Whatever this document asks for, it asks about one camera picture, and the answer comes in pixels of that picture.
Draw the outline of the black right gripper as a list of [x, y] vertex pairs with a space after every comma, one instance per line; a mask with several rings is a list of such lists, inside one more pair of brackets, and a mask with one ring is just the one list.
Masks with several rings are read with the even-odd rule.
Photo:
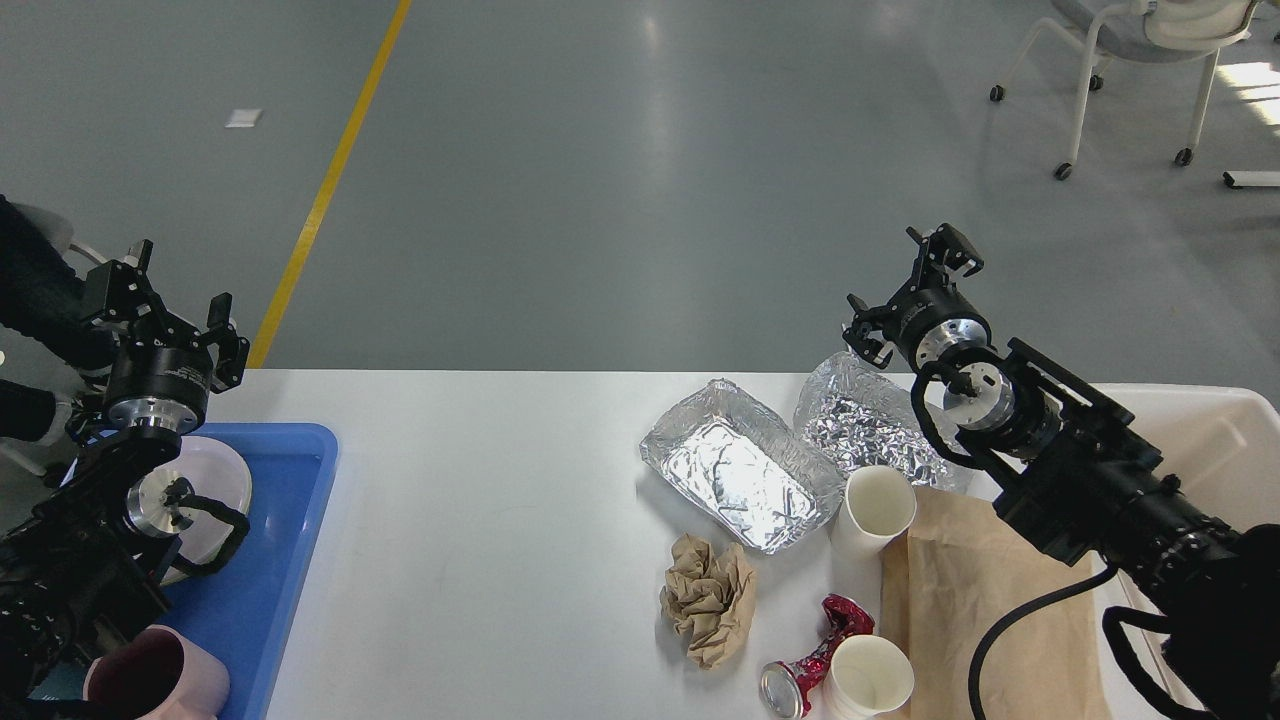
[[918, 252], [906, 291], [879, 306], [846, 296], [852, 319], [842, 331], [849, 352], [884, 370], [899, 350], [914, 372], [965, 348], [988, 348], [989, 323], [957, 292], [957, 281], [982, 272], [986, 260], [955, 225], [929, 234], [906, 228]]

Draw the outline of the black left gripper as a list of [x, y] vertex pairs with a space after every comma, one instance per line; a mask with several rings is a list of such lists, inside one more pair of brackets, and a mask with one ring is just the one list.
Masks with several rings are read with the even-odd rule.
[[[124, 258], [92, 268], [84, 278], [79, 323], [132, 345], [111, 368], [104, 395], [108, 425], [187, 434], [205, 423], [210, 391], [220, 395], [241, 384], [251, 345], [230, 315], [232, 293], [210, 300], [202, 333], [170, 311], [148, 278], [152, 251], [154, 242], [141, 240]], [[202, 348], [189, 348], [196, 342]]]

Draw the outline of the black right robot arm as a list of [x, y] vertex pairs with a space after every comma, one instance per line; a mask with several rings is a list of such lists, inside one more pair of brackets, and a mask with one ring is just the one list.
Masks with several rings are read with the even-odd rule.
[[982, 669], [1016, 621], [1119, 573], [1153, 612], [1112, 606], [1101, 628], [1144, 701], [1170, 719], [1277, 716], [1277, 525], [1240, 533], [1193, 506], [1162, 454], [1132, 430], [1133, 414], [1021, 340], [1006, 354], [957, 291], [984, 263], [964, 233], [908, 231], [908, 281], [879, 306], [855, 295], [844, 341], [883, 369], [900, 351], [914, 373], [910, 405], [947, 461], [998, 486], [996, 515], [1066, 565], [1097, 552], [1105, 570], [1025, 602], [980, 638], [966, 675], [974, 717]]

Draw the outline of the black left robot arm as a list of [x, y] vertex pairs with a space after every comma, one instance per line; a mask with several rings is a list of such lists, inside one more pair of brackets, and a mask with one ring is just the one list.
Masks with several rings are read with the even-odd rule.
[[209, 304], [205, 328], [172, 313], [148, 281], [152, 243], [87, 274], [82, 322], [122, 342], [105, 395], [73, 436], [65, 482], [3, 537], [3, 716], [106, 719], [87, 701], [32, 693], [70, 655], [115, 650], [169, 610], [163, 578], [219, 573], [250, 533], [246, 512], [178, 477], [145, 491], [206, 420], [209, 397], [236, 388], [250, 342], [233, 299]]

